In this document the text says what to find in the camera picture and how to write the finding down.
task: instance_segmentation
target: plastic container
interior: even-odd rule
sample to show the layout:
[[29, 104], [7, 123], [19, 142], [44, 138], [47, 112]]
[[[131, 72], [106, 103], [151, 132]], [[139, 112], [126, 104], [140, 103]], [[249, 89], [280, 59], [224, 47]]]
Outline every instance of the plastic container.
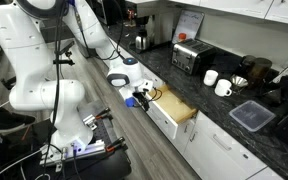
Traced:
[[275, 118], [274, 113], [257, 104], [255, 101], [246, 101], [230, 111], [229, 114], [251, 132], [258, 131]]

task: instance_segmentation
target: upper cabinet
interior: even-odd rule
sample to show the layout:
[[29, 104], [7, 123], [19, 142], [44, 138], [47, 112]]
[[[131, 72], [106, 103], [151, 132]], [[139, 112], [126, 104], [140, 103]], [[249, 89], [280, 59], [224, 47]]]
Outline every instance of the upper cabinet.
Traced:
[[272, 2], [273, 0], [201, 0], [200, 6], [264, 18]]
[[171, 0], [171, 1], [194, 6], [200, 5], [200, 0]]
[[265, 19], [288, 23], [288, 0], [274, 0]]

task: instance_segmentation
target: toaster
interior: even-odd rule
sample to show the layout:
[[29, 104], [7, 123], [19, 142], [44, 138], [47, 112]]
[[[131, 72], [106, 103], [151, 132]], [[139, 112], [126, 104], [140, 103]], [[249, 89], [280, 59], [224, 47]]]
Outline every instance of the toaster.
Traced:
[[172, 64], [190, 75], [212, 65], [216, 49], [199, 40], [187, 39], [173, 48]]

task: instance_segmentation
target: kitchen counter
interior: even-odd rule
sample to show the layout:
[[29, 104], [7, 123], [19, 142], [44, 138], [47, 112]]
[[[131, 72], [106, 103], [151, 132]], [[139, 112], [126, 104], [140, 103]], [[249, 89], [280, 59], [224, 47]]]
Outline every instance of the kitchen counter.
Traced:
[[[120, 24], [109, 28], [104, 26], [104, 30], [111, 39], [117, 42]], [[255, 92], [251, 90], [243, 90], [240, 95], [232, 94], [230, 97], [219, 97], [215, 95], [214, 87], [203, 84], [201, 76], [187, 75], [171, 64], [172, 48], [170, 45], [161, 46], [141, 54], [136, 53], [129, 46], [130, 42], [135, 40], [136, 35], [136, 28], [124, 27], [120, 46], [164, 80], [184, 101], [206, 114], [281, 177], [288, 179], [288, 146], [278, 140], [273, 133], [275, 125], [281, 120], [284, 113], [285, 108], [283, 106], [269, 107], [261, 103], [255, 97]], [[236, 55], [221, 51], [216, 57], [215, 64], [217, 65], [213, 69], [220, 72], [219, 78], [228, 79], [240, 60], [241, 58]], [[275, 119], [255, 133], [249, 132], [229, 116], [232, 109], [248, 100], [254, 100], [276, 114]]]

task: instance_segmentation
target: floor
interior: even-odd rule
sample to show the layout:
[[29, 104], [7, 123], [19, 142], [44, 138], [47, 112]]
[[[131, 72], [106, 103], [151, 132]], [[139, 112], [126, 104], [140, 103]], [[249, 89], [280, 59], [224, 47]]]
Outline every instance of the floor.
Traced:
[[[140, 108], [127, 108], [117, 88], [110, 86], [105, 79], [106, 65], [96, 59], [85, 59], [77, 46], [71, 49], [74, 66], [62, 65], [65, 79], [77, 79], [83, 83], [86, 94], [81, 105], [94, 100], [102, 100], [111, 109], [113, 123], [118, 137], [124, 136], [129, 147], [127, 153], [132, 162], [132, 173], [125, 179], [200, 179], [174, 146], [162, 134], [154, 122]], [[55, 79], [55, 67], [47, 78]], [[11, 78], [14, 71], [4, 56], [0, 65], [0, 79]], [[9, 91], [0, 83], [0, 104], [8, 100]], [[5, 106], [15, 111], [10, 105]], [[49, 117], [49, 111], [19, 112], [35, 116], [38, 121]]]

